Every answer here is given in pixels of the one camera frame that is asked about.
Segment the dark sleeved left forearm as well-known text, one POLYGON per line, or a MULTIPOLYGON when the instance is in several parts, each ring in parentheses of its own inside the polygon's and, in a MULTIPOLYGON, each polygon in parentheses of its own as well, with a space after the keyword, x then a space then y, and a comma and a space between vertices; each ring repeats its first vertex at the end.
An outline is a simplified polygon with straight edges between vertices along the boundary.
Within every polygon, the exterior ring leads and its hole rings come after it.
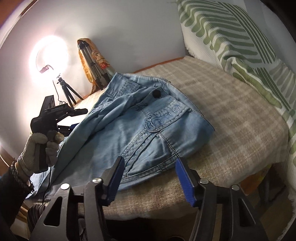
POLYGON ((23 181, 13 161, 8 171, 1 177, 1 240, 25 240, 14 234, 11 226, 25 198, 34 191, 34 185, 23 181))

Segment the grey knit gloved left hand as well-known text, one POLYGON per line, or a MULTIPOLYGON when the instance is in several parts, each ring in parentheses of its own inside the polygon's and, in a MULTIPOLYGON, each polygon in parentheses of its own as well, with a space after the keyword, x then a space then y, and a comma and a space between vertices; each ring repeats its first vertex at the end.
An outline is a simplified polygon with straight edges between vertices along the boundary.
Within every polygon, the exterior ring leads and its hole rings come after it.
POLYGON ((28 182, 33 174, 48 170, 57 162, 59 144, 64 140, 61 133, 56 133, 52 141, 42 133, 33 133, 29 136, 24 150, 15 164, 20 178, 28 182))

